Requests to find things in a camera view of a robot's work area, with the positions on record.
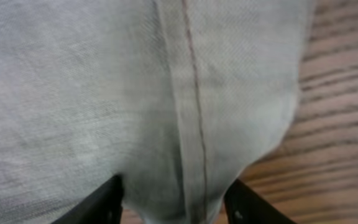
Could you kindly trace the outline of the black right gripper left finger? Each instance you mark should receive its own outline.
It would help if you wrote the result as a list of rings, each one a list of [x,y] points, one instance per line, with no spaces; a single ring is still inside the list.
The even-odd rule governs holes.
[[[114,175],[52,224],[120,224],[124,187]]]

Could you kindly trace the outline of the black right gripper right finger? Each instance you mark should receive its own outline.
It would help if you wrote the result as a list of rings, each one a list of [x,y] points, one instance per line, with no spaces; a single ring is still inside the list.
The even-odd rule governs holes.
[[[224,195],[228,224],[296,224],[236,179]]]

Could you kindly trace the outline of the light blue denim shorts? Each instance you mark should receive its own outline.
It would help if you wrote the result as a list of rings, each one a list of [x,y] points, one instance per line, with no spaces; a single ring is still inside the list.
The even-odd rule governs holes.
[[[115,174],[146,223],[212,223],[282,141],[310,0],[0,1],[0,223]]]

